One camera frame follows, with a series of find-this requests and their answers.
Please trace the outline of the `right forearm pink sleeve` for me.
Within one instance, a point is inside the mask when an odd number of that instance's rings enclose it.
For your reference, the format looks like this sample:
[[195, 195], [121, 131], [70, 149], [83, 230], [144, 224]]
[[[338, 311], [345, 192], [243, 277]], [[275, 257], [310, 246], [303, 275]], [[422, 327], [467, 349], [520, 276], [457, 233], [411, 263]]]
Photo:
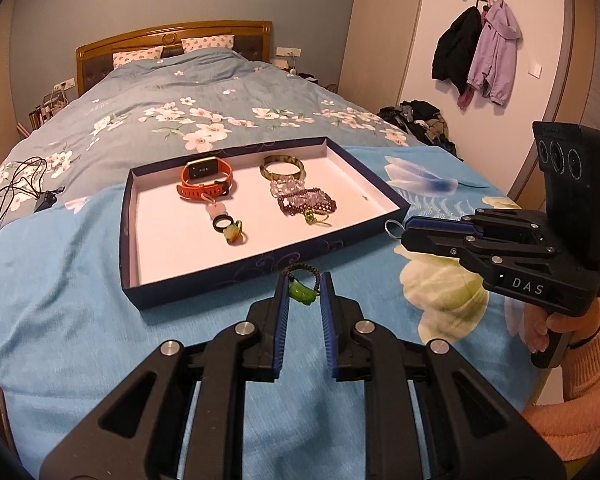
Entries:
[[600, 448], [600, 331], [576, 346], [568, 342], [560, 367], [562, 403], [530, 405], [522, 414], [564, 462], [572, 463]]

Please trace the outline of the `right hand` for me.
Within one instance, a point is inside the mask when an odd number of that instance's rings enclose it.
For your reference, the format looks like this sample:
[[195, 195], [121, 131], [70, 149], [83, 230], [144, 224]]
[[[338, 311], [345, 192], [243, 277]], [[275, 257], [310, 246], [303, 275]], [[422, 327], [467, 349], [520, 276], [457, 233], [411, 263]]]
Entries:
[[571, 347], [591, 340], [600, 331], [600, 298], [596, 298], [580, 318], [554, 312], [548, 314], [533, 304], [524, 305], [520, 339], [532, 352], [544, 352], [550, 344], [550, 333], [568, 334]]

